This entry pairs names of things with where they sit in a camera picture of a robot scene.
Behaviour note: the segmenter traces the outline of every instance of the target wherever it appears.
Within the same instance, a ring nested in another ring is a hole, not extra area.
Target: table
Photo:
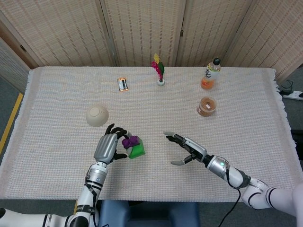
[[[0,198],[76,199],[106,127],[116,123],[138,135],[146,155],[109,166],[100,199],[235,201],[226,182],[191,162],[173,166],[187,152],[169,142],[174,131],[205,146],[209,154],[270,186],[292,189],[303,180],[274,69],[222,68],[203,90],[204,67],[166,67],[165,86],[151,67],[40,67],[30,71],[19,116],[0,166]],[[129,91],[119,92],[117,78]],[[204,96],[217,110],[202,117]],[[94,128],[85,112],[94,104],[109,111]]]

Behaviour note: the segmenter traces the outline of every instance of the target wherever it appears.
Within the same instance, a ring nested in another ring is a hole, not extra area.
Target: robotic arm
[[[121,137],[131,136],[126,130],[113,127],[114,124],[111,124],[107,128],[98,143],[94,154],[96,163],[90,166],[86,174],[74,215],[28,215],[1,208],[0,227],[97,227],[99,215],[95,206],[107,175],[107,165],[127,157],[127,154],[118,154],[116,147]]]
[[[165,131],[164,134],[169,141],[179,144],[190,153],[185,159],[172,161],[171,164],[181,166],[196,159],[225,180],[230,187],[246,188],[242,201],[247,206],[255,210],[275,208],[297,217],[297,227],[303,227],[303,183],[297,185],[293,191],[268,187],[261,180],[247,176],[243,171],[230,166],[225,158],[208,155],[204,147],[190,138],[183,138],[170,131]]]

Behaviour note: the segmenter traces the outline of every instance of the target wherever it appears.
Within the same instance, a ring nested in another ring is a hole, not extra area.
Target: gray carpet
[[[303,68],[296,70],[290,80],[293,89],[303,91]],[[10,112],[14,106],[18,92],[0,79],[0,132],[2,133]],[[283,99],[287,118],[292,129],[303,130],[303,102]],[[0,207],[27,214],[53,213],[61,216],[72,214],[75,201],[43,201],[43,200],[0,200]],[[218,226],[223,216],[233,203],[200,203],[201,226]],[[222,227],[295,227],[296,219],[274,209],[253,210],[239,203],[226,218]]]

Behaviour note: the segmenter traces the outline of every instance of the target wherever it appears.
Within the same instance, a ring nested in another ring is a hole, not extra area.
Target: purple toy
[[[128,149],[138,144],[140,144],[140,139],[138,136],[131,136],[129,139],[122,140],[122,145],[124,149]]]

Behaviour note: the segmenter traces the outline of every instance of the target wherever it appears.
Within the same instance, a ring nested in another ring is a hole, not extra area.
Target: orange juice bottle
[[[206,67],[205,76],[201,80],[201,87],[204,89],[211,89],[214,86],[214,80],[217,78],[221,66],[220,58],[215,58],[213,62]]]

